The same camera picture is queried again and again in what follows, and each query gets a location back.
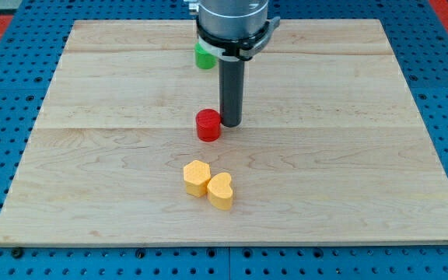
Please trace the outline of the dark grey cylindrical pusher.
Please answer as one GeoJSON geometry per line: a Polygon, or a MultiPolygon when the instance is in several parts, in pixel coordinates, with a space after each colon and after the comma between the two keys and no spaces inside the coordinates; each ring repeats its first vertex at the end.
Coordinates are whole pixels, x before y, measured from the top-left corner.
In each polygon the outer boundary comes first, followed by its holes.
{"type": "Polygon", "coordinates": [[[219,110],[222,125],[233,128],[242,120],[243,61],[219,61],[219,110]]]}

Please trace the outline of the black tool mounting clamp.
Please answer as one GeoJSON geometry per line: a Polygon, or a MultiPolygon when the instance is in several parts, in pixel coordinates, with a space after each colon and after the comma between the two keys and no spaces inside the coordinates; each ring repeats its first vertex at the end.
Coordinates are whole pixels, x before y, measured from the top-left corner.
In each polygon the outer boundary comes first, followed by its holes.
{"type": "Polygon", "coordinates": [[[224,39],[211,35],[196,19],[198,43],[209,54],[228,62],[250,61],[253,56],[265,49],[281,18],[276,16],[267,20],[254,34],[247,38],[224,39]]]}

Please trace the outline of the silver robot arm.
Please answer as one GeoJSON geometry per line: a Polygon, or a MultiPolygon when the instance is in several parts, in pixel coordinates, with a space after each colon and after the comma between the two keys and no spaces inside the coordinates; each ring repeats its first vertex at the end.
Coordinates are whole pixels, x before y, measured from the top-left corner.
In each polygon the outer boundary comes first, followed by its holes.
{"type": "Polygon", "coordinates": [[[185,0],[195,16],[198,43],[219,60],[221,124],[240,125],[245,63],[268,45],[280,25],[268,18],[268,0],[185,0]]]}

